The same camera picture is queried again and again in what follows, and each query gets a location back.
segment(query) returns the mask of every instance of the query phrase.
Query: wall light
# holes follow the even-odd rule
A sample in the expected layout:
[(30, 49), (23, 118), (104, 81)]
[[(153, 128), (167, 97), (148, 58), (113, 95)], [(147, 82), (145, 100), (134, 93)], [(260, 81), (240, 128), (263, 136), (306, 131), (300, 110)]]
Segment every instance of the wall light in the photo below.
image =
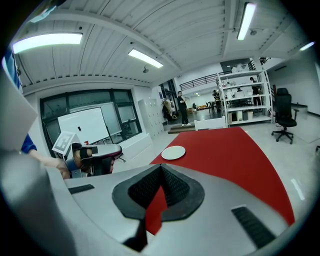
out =
[(160, 62), (156, 61), (155, 59), (153, 59), (153, 58), (151, 58), (151, 57), (149, 57), (149, 56), (147, 56), (147, 55), (143, 54), (142, 52), (137, 51), (135, 49), (132, 49), (129, 52), (129, 55), (132, 57), (135, 57), (139, 60), (142, 60), (146, 63), (149, 63), (149, 64), (155, 66), (156, 68), (161, 68), (163, 66)]
[(305, 46), (302, 46), (300, 48), (300, 51), (304, 51), (306, 49), (308, 49), (309, 47), (313, 46), (316, 42), (310, 42), (310, 43), (307, 43)]
[(244, 40), (245, 36), (247, 34), (247, 31), (249, 29), (250, 23), (252, 21), (252, 18), (254, 16), (255, 10), (256, 10), (257, 4), (256, 3), (250, 3), (246, 2), (244, 5), (244, 12), (242, 15), (241, 20), (241, 26), (238, 33), (238, 36), (236, 39), (238, 40)]
[(22, 51), (36, 48), (40, 46), (50, 45), (79, 45), (82, 38), (81, 33), (52, 33), (42, 34), (33, 37), (29, 37), (18, 41), (13, 44), (13, 52), (15, 54), (21, 53)]

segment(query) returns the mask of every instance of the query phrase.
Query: desk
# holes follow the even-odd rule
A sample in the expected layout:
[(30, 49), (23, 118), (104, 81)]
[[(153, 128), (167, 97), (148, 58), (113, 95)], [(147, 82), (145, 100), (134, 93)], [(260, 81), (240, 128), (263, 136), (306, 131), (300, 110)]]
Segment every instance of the desk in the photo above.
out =
[[(173, 164), (231, 181), (276, 210), (291, 225), (294, 213), (287, 192), (270, 161), (240, 127), (181, 132), (169, 145), (182, 146), (185, 155), (151, 164)], [(167, 208), (162, 188), (146, 210), (146, 229), (156, 234), (161, 212)]]

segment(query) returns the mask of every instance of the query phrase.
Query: white ceiling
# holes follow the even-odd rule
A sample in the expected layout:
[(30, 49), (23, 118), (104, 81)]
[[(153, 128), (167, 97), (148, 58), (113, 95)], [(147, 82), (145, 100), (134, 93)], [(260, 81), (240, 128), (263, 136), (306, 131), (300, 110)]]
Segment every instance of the white ceiling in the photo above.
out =
[[(257, 55), (287, 59), (307, 42), (278, 0), (251, 1), (257, 9), (250, 28), (257, 34), (238, 41), (245, 1), (67, 0), (46, 19), (28, 23), (22, 38), (78, 32), (81, 43), (19, 53), (24, 92), (80, 80), (156, 86), (210, 63)], [(146, 63), (128, 56), (132, 48), (163, 67), (147, 65), (143, 73)]]

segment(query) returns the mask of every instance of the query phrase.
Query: blue sleeve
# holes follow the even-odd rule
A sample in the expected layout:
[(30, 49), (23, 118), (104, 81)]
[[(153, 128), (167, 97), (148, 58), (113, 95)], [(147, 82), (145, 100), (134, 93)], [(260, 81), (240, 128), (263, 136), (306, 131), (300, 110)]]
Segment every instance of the blue sleeve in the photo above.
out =
[(36, 145), (33, 143), (32, 139), (30, 138), (29, 134), (26, 135), (25, 140), (23, 142), (21, 151), (28, 154), (30, 150), (37, 150)]

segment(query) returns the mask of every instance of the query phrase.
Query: office chair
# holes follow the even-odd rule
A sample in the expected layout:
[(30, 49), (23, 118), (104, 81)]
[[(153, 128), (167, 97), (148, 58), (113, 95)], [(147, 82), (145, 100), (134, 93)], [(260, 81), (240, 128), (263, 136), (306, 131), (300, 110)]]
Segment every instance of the office chair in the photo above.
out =
[(275, 112), (275, 122), (283, 127), (283, 130), (273, 131), (271, 135), (280, 134), (280, 136), (275, 140), (276, 142), (285, 135), (290, 139), (290, 144), (293, 142), (294, 135), (287, 131), (287, 127), (297, 126), (296, 118), (298, 109), (294, 109), (294, 119), (292, 119), (291, 114), (291, 95), (288, 93), (286, 88), (279, 88), (275, 96), (275, 104), (277, 111)]

